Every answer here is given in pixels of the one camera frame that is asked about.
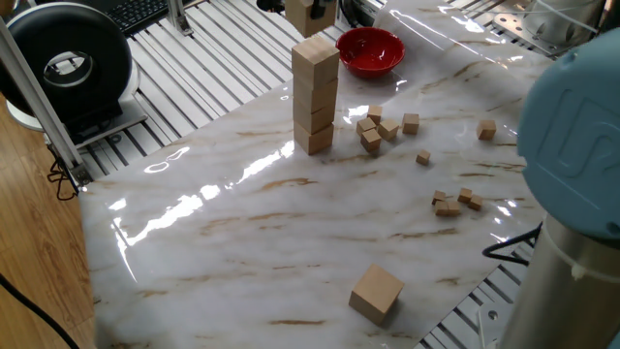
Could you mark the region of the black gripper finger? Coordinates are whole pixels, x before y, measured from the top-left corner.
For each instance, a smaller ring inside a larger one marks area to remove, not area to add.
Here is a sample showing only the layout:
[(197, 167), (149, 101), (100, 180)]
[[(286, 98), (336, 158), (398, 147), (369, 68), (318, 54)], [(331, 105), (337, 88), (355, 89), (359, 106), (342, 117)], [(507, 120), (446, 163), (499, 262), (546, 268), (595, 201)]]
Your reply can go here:
[(313, 0), (310, 12), (311, 19), (319, 19), (325, 16), (326, 8), (333, 0)]

